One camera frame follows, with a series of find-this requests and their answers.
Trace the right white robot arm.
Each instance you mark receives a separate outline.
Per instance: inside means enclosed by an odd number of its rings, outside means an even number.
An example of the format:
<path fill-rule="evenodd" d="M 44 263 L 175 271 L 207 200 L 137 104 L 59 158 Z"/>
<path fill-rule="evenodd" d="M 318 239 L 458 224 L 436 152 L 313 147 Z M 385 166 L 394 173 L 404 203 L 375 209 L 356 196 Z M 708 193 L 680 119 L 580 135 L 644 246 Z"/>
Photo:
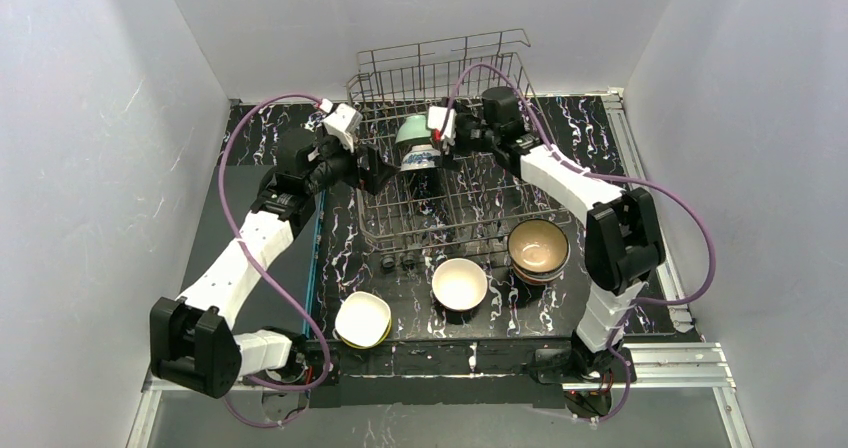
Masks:
<path fill-rule="evenodd" d="M 583 261 L 590 294 L 575 334 L 591 353 L 615 346 L 620 324 L 666 260 L 656 206 L 643 188 L 578 167 L 553 142 L 531 103 L 508 86 L 485 90 L 481 114 L 446 99 L 436 119 L 444 149 L 489 153 L 509 174 L 536 187 L 584 228 Z"/>

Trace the blue floral bowl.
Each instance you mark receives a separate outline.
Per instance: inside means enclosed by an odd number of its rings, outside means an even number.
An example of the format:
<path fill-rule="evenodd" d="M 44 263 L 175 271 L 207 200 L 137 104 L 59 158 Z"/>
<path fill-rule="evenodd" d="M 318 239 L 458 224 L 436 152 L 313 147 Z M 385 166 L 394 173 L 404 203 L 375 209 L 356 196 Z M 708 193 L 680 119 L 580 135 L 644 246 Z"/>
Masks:
<path fill-rule="evenodd" d="M 416 145 L 403 156 L 400 171 L 411 172 L 437 168 L 440 159 L 441 153 L 438 149 L 431 145 Z"/>

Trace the cream white round bowl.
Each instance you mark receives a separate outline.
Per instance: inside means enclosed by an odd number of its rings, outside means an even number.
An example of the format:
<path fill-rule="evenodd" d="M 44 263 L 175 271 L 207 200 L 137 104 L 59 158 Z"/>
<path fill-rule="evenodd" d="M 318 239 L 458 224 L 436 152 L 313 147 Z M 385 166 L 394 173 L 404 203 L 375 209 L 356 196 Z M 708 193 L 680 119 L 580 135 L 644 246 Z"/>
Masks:
<path fill-rule="evenodd" d="M 435 269 L 431 289 L 435 299 L 445 308 L 468 311 L 485 298 L 488 280 L 484 270 L 474 261 L 454 258 Z"/>

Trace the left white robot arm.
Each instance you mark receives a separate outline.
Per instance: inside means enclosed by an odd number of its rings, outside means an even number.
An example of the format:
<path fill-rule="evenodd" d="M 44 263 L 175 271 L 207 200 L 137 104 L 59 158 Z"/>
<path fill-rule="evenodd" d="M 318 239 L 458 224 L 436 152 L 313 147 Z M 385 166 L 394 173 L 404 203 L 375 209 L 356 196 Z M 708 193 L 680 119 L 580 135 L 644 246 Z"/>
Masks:
<path fill-rule="evenodd" d="M 246 376 L 288 367 L 301 337 L 274 328 L 236 335 L 241 308 L 312 217 L 318 193 L 344 183 L 377 194 L 400 171 L 376 146 L 349 148 L 324 130 L 291 129 L 277 148 L 276 164 L 226 248 L 176 298 L 151 308 L 153 376 L 219 399 Z"/>

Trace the green celadon bowl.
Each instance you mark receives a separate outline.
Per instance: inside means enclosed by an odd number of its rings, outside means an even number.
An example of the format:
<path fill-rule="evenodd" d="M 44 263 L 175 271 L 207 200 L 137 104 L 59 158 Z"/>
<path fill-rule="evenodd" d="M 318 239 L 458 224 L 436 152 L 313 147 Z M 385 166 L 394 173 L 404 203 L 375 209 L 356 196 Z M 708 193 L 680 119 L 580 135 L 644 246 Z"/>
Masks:
<path fill-rule="evenodd" d="M 396 134 L 395 145 L 405 147 L 430 143 L 431 130 L 428 128 L 427 116 L 416 114 L 406 117 Z"/>

